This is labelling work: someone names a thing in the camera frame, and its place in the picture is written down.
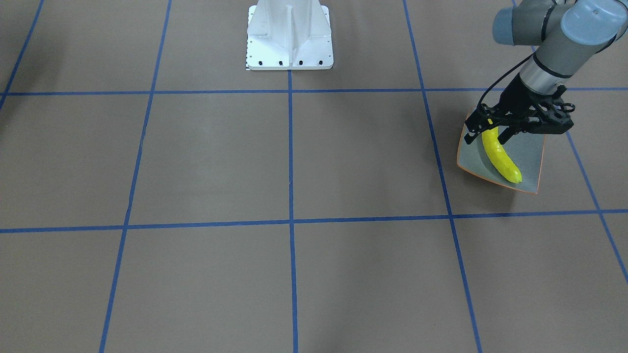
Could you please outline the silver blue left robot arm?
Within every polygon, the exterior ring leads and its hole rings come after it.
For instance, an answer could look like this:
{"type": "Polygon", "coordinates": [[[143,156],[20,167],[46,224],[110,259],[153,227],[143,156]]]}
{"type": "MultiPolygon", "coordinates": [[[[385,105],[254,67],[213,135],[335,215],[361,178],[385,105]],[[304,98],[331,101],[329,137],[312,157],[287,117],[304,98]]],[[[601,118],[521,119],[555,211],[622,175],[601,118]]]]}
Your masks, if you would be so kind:
{"type": "Polygon", "coordinates": [[[625,0],[523,0],[501,9],[494,18],[493,38],[509,46],[536,50],[516,65],[518,73],[498,103],[479,101],[465,121],[465,143],[490,129],[503,127],[501,144],[519,133],[563,134],[574,126],[575,107],[563,101],[566,83],[597,53],[627,31],[625,0]]]}

